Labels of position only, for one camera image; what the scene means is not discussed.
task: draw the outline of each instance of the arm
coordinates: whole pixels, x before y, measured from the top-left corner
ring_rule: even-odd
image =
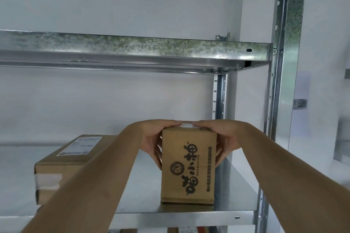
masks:
[[[242,148],[286,233],[350,232],[350,191],[318,172],[254,126],[232,120],[194,125],[218,133],[218,164]]]
[[[53,195],[22,232],[107,232],[139,148],[156,154],[160,132],[180,124],[149,120],[126,127]]]

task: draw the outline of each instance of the forearm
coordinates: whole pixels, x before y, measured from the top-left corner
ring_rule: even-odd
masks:
[[[286,233],[349,231],[350,191],[251,125],[244,124],[238,138]]]
[[[55,193],[23,232],[107,232],[141,140],[137,124],[125,128]]]

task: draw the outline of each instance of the lower shelf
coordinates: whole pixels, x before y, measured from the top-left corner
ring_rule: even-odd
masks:
[[[19,232],[34,216],[34,163],[53,146],[0,147],[0,229]],[[257,194],[226,159],[216,169],[215,204],[161,204],[161,172],[140,151],[110,228],[252,225]]]

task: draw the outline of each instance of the hand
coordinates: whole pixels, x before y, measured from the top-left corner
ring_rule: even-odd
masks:
[[[194,126],[209,128],[218,134],[216,145],[216,159],[215,167],[217,167],[222,160],[231,152],[241,148],[238,139],[238,128],[242,124],[241,121],[234,120],[209,120],[197,121],[192,123]]]
[[[142,131],[142,141],[140,149],[151,156],[158,168],[162,169],[162,147],[161,132],[164,128],[179,126],[182,121],[175,120],[147,120],[137,122]]]

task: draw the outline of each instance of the metal shelf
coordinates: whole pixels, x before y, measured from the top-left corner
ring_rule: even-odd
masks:
[[[225,74],[271,44],[0,30],[0,66]]]
[[[6,195],[11,206],[16,206],[12,212],[7,205],[0,207],[0,228],[5,232],[19,232],[36,213],[33,167],[55,149],[25,145],[0,147],[4,155],[11,153],[18,157],[10,166],[16,175],[10,183],[0,186],[1,195]],[[150,156],[140,151],[110,228],[254,224],[257,194],[227,159],[216,169],[214,206],[161,204],[160,190],[161,172]]]

